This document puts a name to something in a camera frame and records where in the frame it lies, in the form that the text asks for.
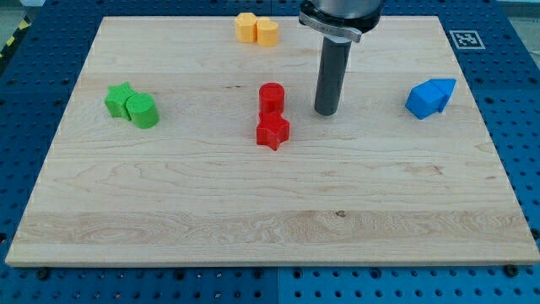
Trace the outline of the robot arm silver flange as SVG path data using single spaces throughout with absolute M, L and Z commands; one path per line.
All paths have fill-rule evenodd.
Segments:
M 305 0 L 299 22 L 337 42 L 358 43 L 379 23 L 384 0 Z

